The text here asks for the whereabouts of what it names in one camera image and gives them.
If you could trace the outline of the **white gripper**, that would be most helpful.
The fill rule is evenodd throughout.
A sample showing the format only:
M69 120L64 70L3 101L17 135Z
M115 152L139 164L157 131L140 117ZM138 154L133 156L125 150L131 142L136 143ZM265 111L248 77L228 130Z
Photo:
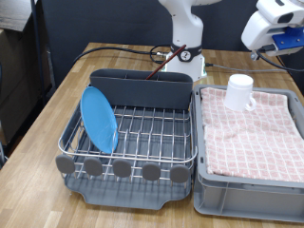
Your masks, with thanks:
M251 50L250 57L257 59L257 53L269 56L293 54L304 48L302 26L273 24L256 11L241 34L242 43Z

